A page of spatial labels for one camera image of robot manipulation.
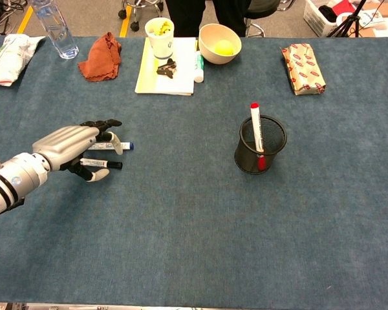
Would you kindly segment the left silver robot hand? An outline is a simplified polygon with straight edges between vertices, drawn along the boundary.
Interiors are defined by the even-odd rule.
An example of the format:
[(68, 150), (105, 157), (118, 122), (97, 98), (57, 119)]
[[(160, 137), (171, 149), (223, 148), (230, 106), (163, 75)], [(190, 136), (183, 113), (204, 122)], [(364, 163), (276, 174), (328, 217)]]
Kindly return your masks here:
[(102, 180), (109, 174), (109, 169), (102, 168), (92, 172), (81, 165), (83, 153), (96, 142), (110, 142), (117, 154), (123, 154), (118, 136), (108, 131), (119, 127), (121, 121), (86, 121), (79, 125), (60, 128), (32, 144), (34, 154), (39, 154), (48, 162), (51, 171), (69, 170), (87, 182)]

